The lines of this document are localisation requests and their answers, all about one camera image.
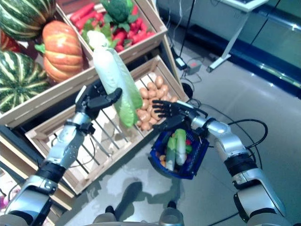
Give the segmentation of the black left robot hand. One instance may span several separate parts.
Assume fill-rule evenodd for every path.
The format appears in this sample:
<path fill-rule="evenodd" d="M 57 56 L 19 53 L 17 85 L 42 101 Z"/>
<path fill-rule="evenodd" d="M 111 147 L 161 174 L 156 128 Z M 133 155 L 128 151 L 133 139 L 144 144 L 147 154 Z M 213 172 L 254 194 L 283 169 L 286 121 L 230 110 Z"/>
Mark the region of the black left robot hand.
<path fill-rule="evenodd" d="M 107 94 L 100 80 L 83 86 L 75 100 L 75 112 L 84 113 L 90 119 L 97 118 L 100 110 L 116 103 L 122 95 L 122 89 L 116 88 Z"/>

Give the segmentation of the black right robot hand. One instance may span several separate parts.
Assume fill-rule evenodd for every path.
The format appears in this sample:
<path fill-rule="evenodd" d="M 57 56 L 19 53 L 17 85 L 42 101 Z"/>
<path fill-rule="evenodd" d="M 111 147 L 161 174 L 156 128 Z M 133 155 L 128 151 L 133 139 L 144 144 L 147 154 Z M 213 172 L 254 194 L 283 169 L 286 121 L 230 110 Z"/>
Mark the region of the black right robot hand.
<path fill-rule="evenodd" d="M 200 116 L 193 107 L 182 102 L 153 100 L 153 109 L 159 118 L 165 118 L 162 123 L 152 126 L 153 129 L 159 131 L 175 129 L 185 122 L 188 122 L 190 126 L 192 121 Z"/>

